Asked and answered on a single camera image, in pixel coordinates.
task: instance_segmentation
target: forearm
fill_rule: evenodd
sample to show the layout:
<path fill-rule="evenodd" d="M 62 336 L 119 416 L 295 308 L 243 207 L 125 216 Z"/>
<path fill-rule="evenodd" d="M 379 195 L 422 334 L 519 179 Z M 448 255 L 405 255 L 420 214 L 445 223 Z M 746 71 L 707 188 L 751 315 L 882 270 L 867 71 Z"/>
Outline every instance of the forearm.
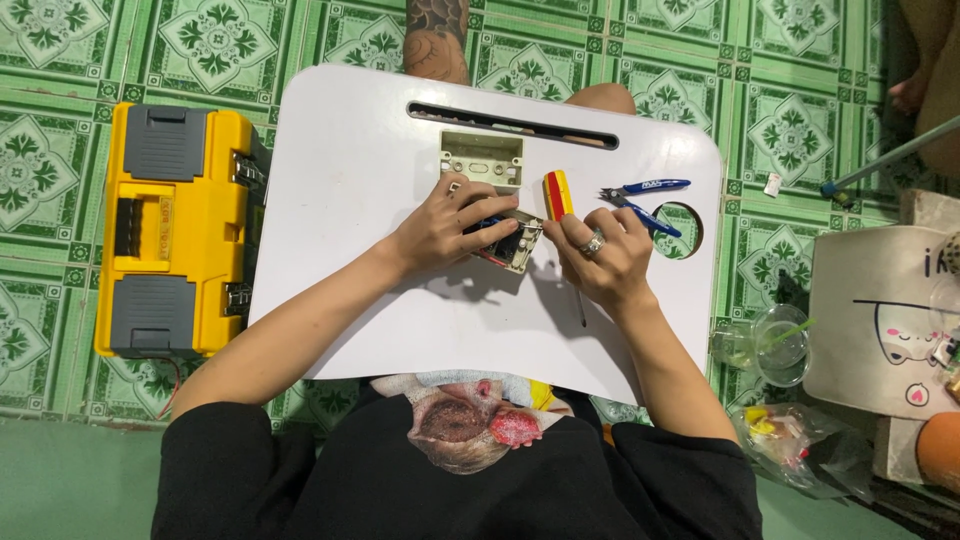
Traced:
<path fill-rule="evenodd" d="M 469 0 L 407 0 L 407 75 L 469 86 L 464 57 L 468 7 Z"/>
<path fill-rule="evenodd" d="M 388 248 L 366 253 L 251 325 L 200 367 L 177 394 L 172 418 L 213 402 L 262 405 L 312 366 L 337 337 L 397 285 Z"/>
<path fill-rule="evenodd" d="M 737 442 L 730 419 L 653 293 L 637 299 L 614 321 L 630 346 L 654 425 L 681 435 Z"/>

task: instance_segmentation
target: foot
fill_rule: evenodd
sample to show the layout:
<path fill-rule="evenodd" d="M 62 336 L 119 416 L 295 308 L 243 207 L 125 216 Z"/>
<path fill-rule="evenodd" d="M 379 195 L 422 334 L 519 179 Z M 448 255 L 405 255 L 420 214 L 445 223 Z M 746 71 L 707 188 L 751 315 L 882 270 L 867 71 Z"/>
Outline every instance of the foot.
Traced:
<path fill-rule="evenodd" d="M 904 114 L 914 114 L 924 104 L 926 85 L 930 82 L 928 69 L 918 69 L 909 79 L 890 87 L 893 106 Z"/>

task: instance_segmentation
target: silver ring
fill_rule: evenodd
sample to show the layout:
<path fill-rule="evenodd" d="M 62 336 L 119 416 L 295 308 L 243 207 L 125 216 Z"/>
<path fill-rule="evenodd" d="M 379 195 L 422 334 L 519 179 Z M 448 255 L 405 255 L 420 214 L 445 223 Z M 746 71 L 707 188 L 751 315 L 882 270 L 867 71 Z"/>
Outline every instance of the silver ring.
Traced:
<path fill-rule="evenodd" d="M 603 233 L 599 230 L 593 232 L 593 237 L 590 238 L 590 241 L 586 244 L 580 246 L 578 249 L 580 253 L 586 255 L 587 257 L 594 258 L 597 255 L 604 244 L 607 243 L 607 239 L 603 237 Z"/>

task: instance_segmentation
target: blue pliers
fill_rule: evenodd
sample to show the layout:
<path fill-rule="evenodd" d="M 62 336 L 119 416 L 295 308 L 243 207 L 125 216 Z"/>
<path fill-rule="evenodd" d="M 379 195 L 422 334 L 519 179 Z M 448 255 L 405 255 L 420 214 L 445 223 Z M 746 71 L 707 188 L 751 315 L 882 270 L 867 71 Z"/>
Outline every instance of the blue pliers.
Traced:
<path fill-rule="evenodd" d="M 640 218 L 640 221 L 643 222 L 643 225 L 647 226 L 647 228 L 663 231 L 664 233 L 679 238 L 682 235 L 680 231 L 677 231 L 673 227 L 670 227 L 669 224 L 660 221 L 647 210 L 631 203 L 627 200 L 627 197 L 630 197 L 631 195 L 640 195 L 642 193 L 648 193 L 651 191 L 679 189 L 681 187 L 687 187 L 688 185 L 690 185 L 689 180 L 650 180 L 647 182 L 641 182 L 639 184 L 627 184 L 617 188 L 605 187 L 600 190 L 600 198 L 608 203 L 612 203 L 618 208 L 632 209 L 636 214 L 636 217 Z"/>

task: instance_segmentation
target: hand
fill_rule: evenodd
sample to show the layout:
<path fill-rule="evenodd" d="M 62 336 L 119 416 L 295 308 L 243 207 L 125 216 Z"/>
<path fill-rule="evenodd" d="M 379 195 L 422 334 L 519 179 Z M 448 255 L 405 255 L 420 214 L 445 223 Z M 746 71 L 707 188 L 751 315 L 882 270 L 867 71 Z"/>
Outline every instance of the hand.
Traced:
<path fill-rule="evenodd" d="M 450 184 L 454 182 L 460 188 L 450 193 Z M 519 224 L 511 218 L 464 234 L 470 225 L 515 209 L 516 205 L 515 195 L 498 197 L 490 184 L 471 182 L 462 174 L 446 172 L 423 204 L 381 243 L 397 262 L 401 277 L 438 270 L 516 231 Z"/>
<path fill-rule="evenodd" d="M 594 229 L 599 229 L 607 242 L 590 258 L 578 246 L 590 242 Z M 653 240 L 631 209 L 596 209 L 584 221 L 567 214 L 560 222 L 544 222 L 543 233 L 560 251 L 564 277 L 614 322 L 629 317 L 637 308 L 656 304 L 647 284 Z"/>

